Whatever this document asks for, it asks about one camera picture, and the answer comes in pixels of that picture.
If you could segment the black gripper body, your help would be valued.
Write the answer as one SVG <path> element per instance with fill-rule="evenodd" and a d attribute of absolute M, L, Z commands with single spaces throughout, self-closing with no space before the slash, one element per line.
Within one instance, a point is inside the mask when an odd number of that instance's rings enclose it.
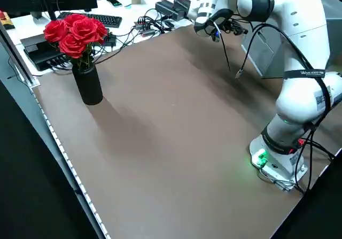
<path fill-rule="evenodd" d="M 221 32 L 228 29 L 229 19 L 233 14 L 231 9 L 220 9 L 210 17 L 209 25 L 213 27 L 212 40 L 219 40 Z"/>

